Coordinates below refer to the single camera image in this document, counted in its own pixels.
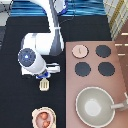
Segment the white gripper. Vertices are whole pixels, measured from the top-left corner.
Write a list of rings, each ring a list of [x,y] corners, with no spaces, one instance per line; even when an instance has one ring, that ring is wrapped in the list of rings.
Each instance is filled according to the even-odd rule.
[[[21,74],[26,78],[34,76],[36,79],[44,79],[49,78],[52,74],[59,73],[60,71],[61,67],[58,63],[51,63],[46,65],[45,71],[41,74],[32,74],[24,68],[21,69]]]

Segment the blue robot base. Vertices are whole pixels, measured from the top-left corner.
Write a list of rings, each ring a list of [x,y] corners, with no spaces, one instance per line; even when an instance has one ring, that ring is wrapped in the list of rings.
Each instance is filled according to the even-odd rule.
[[[63,15],[67,11],[68,1],[67,0],[54,0],[54,8],[58,15]]]

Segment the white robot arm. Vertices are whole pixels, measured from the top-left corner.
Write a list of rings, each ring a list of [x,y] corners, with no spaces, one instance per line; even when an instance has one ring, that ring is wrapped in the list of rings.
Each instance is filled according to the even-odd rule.
[[[49,78],[52,73],[60,71],[57,63],[47,64],[43,55],[57,56],[64,49],[64,41],[60,32],[57,12],[53,0],[30,0],[41,6],[48,18],[47,33],[28,33],[22,40],[18,53],[18,62],[23,75],[35,76],[37,79]]]

